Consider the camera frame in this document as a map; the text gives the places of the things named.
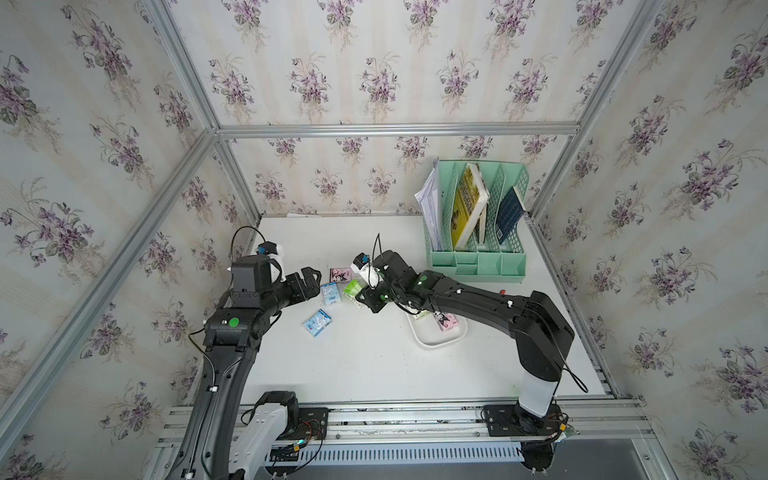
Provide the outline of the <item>green tissue pack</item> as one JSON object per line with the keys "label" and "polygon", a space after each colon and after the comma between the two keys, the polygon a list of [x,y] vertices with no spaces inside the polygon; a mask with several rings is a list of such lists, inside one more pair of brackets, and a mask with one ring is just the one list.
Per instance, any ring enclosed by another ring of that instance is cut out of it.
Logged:
{"label": "green tissue pack", "polygon": [[343,295],[350,301],[355,301],[357,295],[365,288],[365,285],[358,279],[352,279],[343,290]]}

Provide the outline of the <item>white plastic storage box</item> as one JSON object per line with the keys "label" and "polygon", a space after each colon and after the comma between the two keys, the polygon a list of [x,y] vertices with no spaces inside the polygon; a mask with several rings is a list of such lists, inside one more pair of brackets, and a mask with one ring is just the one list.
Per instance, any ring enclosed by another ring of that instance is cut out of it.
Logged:
{"label": "white plastic storage box", "polygon": [[455,314],[459,325],[447,332],[441,332],[433,316],[435,312],[422,311],[416,315],[407,314],[406,319],[416,343],[425,350],[452,345],[463,339],[468,332],[468,321]]}

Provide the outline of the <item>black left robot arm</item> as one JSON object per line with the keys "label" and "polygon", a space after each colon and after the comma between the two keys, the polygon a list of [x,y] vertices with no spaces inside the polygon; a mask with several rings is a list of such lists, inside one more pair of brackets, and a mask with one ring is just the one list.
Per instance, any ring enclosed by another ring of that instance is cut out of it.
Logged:
{"label": "black left robot arm", "polygon": [[234,429],[262,340],[283,310],[317,297],[320,271],[286,274],[273,256],[256,254],[231,265],[232,285],[204,327],[204,365],[193,410],[169,479],[251,479],[273,443],[298,426],[298,401],[272,391],[257,402],[242,434]]}

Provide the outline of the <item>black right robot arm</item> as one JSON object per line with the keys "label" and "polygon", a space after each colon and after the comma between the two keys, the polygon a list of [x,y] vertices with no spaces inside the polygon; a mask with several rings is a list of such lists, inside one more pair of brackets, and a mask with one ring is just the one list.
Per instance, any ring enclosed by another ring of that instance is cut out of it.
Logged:
{"label": "black right robot arm", "polygon": [[436,271],[418,273],[392,250],[376,257],[361,253],[352,266],[367,283],[355,299],[374,313],[393,304],[410,315],[452,314],[512,338],[524,369],[518,405],[533,417],[548,415],[575,332],[547,294],[534,290],[528,296],[506,295]]}

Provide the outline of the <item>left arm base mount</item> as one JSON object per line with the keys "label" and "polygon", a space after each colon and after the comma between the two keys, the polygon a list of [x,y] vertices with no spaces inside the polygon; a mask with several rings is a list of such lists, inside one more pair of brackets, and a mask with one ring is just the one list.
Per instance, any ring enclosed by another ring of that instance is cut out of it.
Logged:
{"label": "left arm base mount", "polygon": [[327,436],[330,410],[325,407],[287,407],[267,403],[245,410],[240,417],[251,433],[259,427],[283,427],[278,441],[323,440]]}

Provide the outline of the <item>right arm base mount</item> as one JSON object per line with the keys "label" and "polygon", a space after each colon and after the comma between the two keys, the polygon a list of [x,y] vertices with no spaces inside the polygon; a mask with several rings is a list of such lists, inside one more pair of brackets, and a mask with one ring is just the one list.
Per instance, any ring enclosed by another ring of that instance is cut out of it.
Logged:
{"label": "right arm base mount", "polygon": [[557,403],[550,404],[543,417],[528,412],[519,403],[485,405],[480,415],[491,437],[555,438],[565,431],[569,421]]}

